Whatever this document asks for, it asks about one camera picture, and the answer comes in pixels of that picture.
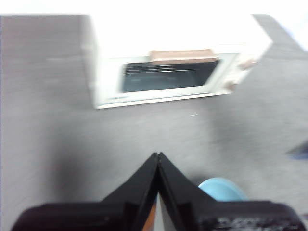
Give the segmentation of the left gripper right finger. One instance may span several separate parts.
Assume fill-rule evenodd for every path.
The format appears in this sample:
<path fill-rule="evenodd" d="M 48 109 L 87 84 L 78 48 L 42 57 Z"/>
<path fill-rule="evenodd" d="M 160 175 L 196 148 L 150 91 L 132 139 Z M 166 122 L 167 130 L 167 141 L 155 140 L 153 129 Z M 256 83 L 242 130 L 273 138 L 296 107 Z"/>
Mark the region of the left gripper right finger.
<path fill-rule="evenodd" d="M 159 193 L 178 231 L 304 231 L 288 205 L 271 201 L 219 202 L 202 191 L 163 154 L 157 155 Z"/>

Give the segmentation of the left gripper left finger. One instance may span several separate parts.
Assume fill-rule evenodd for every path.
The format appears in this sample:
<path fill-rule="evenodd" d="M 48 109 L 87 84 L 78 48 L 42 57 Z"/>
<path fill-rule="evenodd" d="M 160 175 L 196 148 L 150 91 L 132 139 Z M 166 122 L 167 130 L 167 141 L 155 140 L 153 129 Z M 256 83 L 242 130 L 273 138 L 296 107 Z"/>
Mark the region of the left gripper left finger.
<path fill-rule="evenodd" d="M 154 204 L 158 154 L 98 202 L 52 203 L 26 209 L 14 231 L 141 231 Z"/>

